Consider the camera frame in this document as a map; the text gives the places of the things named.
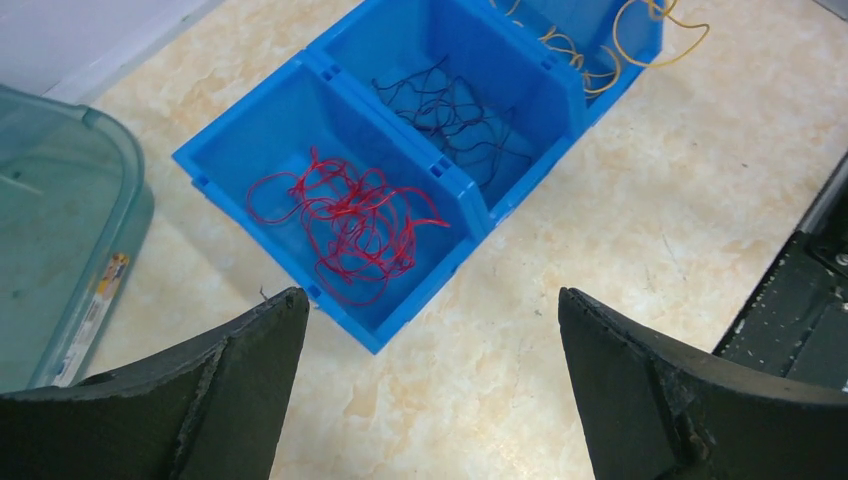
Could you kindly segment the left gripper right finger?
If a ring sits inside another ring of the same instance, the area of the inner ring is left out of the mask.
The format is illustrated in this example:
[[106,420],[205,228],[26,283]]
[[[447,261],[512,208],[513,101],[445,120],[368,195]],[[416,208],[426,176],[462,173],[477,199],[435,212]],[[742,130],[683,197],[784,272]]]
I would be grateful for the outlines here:
[[843,479],[847,396],[644,326],[576,288],[558,321],[598,479]]

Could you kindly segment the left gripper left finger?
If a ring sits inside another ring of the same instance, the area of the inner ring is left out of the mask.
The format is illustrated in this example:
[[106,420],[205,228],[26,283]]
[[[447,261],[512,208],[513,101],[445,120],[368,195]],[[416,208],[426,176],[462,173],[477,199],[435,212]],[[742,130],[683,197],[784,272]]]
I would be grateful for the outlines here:
[[2,477],[268,478],[309,313],[289,288],[75,385],[3,394]]

